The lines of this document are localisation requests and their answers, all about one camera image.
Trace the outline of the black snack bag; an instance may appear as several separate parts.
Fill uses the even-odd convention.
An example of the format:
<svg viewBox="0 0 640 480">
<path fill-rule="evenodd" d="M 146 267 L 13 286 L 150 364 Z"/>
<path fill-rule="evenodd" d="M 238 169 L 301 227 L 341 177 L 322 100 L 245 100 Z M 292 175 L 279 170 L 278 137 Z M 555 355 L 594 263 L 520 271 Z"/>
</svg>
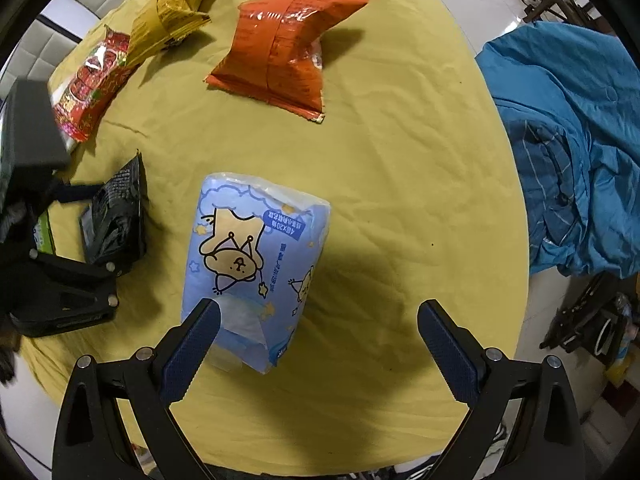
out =
<svg viewBox="0 0 640 480">
<path fill-rule="evenodd" d="M 131 270 L 146 254 L 147 198 L 143 158 L 137 152 L 100 187 L 79 217 L 86 263 L 117 274 Z"/>
</svg>

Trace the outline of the red floral snack bag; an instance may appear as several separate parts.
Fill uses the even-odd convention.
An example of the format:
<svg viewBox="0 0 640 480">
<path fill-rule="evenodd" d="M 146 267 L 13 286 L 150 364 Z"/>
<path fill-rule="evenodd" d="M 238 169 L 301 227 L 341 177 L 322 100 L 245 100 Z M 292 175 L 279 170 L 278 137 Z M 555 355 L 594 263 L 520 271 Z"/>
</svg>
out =
<svg viewBox="0 0 640 480">
<path fill-rule="evenodd" d="M 134 72 L 127 66 L 129 40 L 129 35 L 106 26 L 103 39 L 54 92 L 53 113 L 67 151 L 91 138 L 108 104 Z"/>
</svg>

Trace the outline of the blue cartoon tissue pack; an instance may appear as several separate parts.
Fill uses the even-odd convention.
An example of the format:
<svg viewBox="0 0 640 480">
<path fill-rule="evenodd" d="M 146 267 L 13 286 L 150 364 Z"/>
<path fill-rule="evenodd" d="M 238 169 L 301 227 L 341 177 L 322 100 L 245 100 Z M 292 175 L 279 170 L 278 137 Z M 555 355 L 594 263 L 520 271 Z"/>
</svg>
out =
<svg viewBox="0 0 640 480">
<path fill-rule="evenodd" d="M 329 232 L 322 198 L 265 179 L 217 172 L 201 186 L 181 314 L 220 307 L 213 361 L 266 374 L 288 350 Z"/>
</svg>

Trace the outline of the golden yellow snack bag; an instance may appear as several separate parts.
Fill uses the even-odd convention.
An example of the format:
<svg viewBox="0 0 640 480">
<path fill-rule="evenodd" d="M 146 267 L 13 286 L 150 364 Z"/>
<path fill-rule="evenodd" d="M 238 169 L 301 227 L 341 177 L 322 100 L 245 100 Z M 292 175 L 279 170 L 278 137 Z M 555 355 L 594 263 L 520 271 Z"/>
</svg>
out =
<svg viewBox="0 0 640 480">
<path fill-rule="evenodd" d="M 176 46 L 210 22 L 204 0 L 150 0 L 134 19 L 126 66 L 137 66 L 161 50 Z"/>
</svg>

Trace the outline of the orange-red snack bag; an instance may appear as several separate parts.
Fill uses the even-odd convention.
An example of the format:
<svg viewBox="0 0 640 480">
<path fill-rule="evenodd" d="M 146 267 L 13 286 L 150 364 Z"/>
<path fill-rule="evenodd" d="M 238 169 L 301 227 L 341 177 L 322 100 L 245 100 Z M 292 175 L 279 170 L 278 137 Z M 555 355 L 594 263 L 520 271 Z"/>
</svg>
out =
<svg viewBox="0 0 640 480">
<path fill-rule="evenodd" d="M 321 37 L 369 1 L 244 1 L 231 48 L 205 83 L 320 124 L 324 119 Z"/>
</svg>

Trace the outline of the white quilted chair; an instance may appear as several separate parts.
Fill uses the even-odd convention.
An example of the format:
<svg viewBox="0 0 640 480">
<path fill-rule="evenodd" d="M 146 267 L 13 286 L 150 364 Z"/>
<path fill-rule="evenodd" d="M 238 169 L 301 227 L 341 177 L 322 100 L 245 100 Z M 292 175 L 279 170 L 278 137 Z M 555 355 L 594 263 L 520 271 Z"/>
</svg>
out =
<svg viewBox="0 0 640 480">
<path fill-rule="evenodd" d="M 29 24 L 1 69 L 5 98 L 21 78 L 47 80 L 100 18 L 124 0 L 50 0 Z"/>
</svg>

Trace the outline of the yellow bed sheet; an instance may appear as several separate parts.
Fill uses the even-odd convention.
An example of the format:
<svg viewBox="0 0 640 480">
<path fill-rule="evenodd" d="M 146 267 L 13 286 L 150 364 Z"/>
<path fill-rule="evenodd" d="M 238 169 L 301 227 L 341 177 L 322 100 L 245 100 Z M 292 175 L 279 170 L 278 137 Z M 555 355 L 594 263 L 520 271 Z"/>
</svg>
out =
<svg viewBox="0 0 640 480">
<path fill-rule="evenodd" d="M 127 30 L 149 0 L 103 25 Z M 321 124 L 208 88 L 248 0 L 139 68 L 77 152 L 78 181 L 143 156 L 148 251 L 118 282 L 111 323 L 26 339 L 61 401 L 76 361 L 131 356 L 180 320 L 201 184 L 218 171 L 331 206 L 329 234 L 288 351 L 266 374 L 203 365 L 172 408 L 207 463 L 284 476 L 399 464 L 440 451 L 465 414 L 416 329 L 436 299 L 483 344 L 512 352 L 528 291 L 528 234 L 502 122 L 440 0 L 369 0 L 322 39 Z"/>
</svg>

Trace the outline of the blue crumpled blanket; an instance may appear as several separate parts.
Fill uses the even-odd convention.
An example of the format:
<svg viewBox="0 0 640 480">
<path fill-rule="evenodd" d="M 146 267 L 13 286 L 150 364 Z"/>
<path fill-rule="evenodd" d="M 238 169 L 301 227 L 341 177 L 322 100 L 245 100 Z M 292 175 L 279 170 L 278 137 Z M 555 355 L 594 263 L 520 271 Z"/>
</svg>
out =
<svg viewBox="0 0 640 480">
<path fill-rule="evenodd" d="M 530 273 L 637 273 L 639 70 L 622 42 L 536 22 L 475 61 L 520 177 Z"/>
</svg>

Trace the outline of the dark wooden chair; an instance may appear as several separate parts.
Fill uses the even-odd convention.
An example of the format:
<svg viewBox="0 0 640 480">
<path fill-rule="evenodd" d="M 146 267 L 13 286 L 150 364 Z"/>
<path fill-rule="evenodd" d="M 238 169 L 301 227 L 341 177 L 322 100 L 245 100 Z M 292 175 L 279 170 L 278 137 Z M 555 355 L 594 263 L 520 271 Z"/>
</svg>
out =
<svg viewBox="0 0 640 480">
<path fill-rule="evenodd" d="M 575 0 L 530 0 L 525 7 L 523 22 L 541 21 L 545 13 L 555 16 L 561 23 L 597 29 L 596 20 Z"/>
</svg>

